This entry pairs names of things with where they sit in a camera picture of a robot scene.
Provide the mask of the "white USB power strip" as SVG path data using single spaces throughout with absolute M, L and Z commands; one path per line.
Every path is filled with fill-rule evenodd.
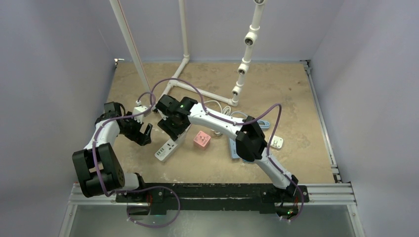
M 181 133 L 178 138 L 174 141 L 171 138 L 167 140 L 155 153 L 154 156 L 161 162 L 166 162 L 176 150 L 184 143 L 186 135 L 191 126 L 188 126 L 186 130 Z

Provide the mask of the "pink cube adapter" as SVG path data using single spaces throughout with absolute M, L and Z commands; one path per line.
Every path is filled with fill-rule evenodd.
M 211 141 L 211 136 L 203 131 L 199 131 L 193 139 L 193 144 L 195 147 L 205 150 Z

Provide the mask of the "light blue power strip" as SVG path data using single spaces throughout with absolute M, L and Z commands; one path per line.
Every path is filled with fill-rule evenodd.
M 241 157 L 237 154 L 236 142 L 233 139 L 228 139 L 230 149 L 230 157 L 232 160 L 240 160 Z

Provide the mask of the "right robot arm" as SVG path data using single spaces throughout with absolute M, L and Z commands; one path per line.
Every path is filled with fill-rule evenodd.
M 258 165 L 264 171 L 277 189 L 280 199 L 289 201 L 296 193 L 302 193 L 297 185 L 298 179 L 270 154 L 265 134 L 255 118 L 231 117 L 208 109 L 204 104 L 189 97 L 177 101 L 169 95 L 164 95 L 155 107 L 164 116 L 158 122 L 158 126 L 172 140 L 177 140 L 192 124 L 218 131 L 235 140 L 236 152 L 240 158 Z

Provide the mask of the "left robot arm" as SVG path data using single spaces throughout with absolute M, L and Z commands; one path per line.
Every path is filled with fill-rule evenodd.
M 113 145 L 119 135 L 140 146 L 151 143 L 152 124 L 144 132 L 143 119 L 150 112 L 144 105 L 137 104 L 133 111 L 126 111 L 118 102 L 104 104 L 104 112 L 95 121 L 95 132 L 89 143 L 72 155 L 72 161 L 81 191 L 85 197 L 114 193 L 127 193 L 135 202 L 147 197 L 144 180 L 138 173 L 123 171 L 114 152 Z

